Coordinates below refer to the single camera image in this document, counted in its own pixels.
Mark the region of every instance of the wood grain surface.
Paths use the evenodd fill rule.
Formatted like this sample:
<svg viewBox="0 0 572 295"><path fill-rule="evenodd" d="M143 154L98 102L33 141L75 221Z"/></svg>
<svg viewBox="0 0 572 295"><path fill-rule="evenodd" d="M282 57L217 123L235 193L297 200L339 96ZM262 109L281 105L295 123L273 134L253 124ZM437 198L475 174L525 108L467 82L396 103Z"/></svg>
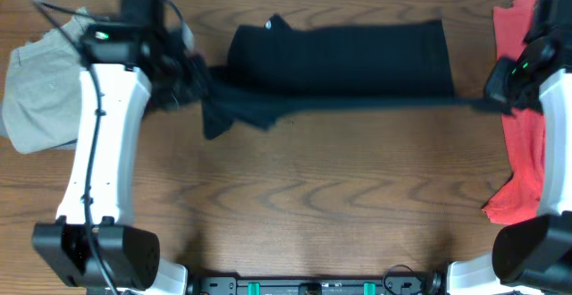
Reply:
<svg viewBox="0 0 572 295"><path fill-rule="evenodd" d="M117 0L47 1L104 13ZM210 64L224 63L239 24L263 25L273 13L299 29L442 19L457 91L478 97L495 60L492 8L511 0L173 1ZM10 51L49 28L29 0L4 0L2 89ZM316 111L284 117L268 132L236 124L213 141L201 128L197 105L150 115L133 182L137 226L159 236L162 256L194 270L431 269L490 250L500 229L481 212L510 176L497 114ZM0 139L0 294L84 293L63 287L30 245L34 223L54 220L72 160L71 151L19 155Z"/></svg>

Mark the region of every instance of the folded gray towel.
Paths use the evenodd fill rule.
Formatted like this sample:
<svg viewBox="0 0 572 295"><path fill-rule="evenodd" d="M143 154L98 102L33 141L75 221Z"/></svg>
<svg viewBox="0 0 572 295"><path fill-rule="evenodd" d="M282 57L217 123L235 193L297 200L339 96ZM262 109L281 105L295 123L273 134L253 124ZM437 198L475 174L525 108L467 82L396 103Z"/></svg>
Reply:
<svg viewBox="0 0 572 295"><path fill-rule="evenodd" d="M73 16L62 28L77 39L90 23L93 20ZM18 152L28 154L75 140L80 109L79 57L57 29L11 52L2 118Z"/></svg>

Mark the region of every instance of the robotic arm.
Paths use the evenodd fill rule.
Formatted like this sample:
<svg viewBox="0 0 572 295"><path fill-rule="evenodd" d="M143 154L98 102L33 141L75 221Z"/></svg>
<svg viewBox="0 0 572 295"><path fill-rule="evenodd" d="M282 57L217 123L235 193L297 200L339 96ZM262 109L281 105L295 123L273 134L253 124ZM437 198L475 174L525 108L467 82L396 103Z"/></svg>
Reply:
<svg viewBox="0 0 572 295"><path fill-rule="evenodd" d="M545 114L539 216L504 228L492 253L452 263L442 274L388 274L381 280L199 281L184 266L160 258L153 233L132 227L131 177L141 117L146 109L197 100L206 75L199 58L186 56L188 27L165 29L164 4L178 13L167 0L122 0L120 19L91 25L78 45L85 70L71 179L55 223L38 223L32 240L63 283L93 294L147 295L572 292L572 23L565 12L572 0L541 0L526 51L516 62L499 60L485 91L503 105ZM91 216L85 216L84 200Z"/></svg>

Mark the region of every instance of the black fabric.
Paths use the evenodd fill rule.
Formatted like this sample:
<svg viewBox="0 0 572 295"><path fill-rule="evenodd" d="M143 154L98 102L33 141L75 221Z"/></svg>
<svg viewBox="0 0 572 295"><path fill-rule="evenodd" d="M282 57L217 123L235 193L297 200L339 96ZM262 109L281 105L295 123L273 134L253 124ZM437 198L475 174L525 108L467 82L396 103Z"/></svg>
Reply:
<svg viewBox="0 0 572 295"><path fill-rule="evenodd" d="M208 139L235 120L268 129L306 109L467 103L454 98L440 21L300 31L275 15L266 27L240 26L227 66L210 69Z"/></svg>

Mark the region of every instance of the red towel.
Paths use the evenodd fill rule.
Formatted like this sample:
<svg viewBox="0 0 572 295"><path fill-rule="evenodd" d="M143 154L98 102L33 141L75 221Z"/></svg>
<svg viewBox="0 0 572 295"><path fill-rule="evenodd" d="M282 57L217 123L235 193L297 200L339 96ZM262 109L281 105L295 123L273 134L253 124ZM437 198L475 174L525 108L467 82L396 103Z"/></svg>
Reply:
<svg viewBox="0 0 572 295"><path fill-rule="evenodd" d="M497 59L518 59L537 0L515 0L510 8L494 7L492 17ZM502 116L512 179L497 192L483 211L492 223L513 224L536 216L544 181L544 117L532 110L513 109Z"/></svg>

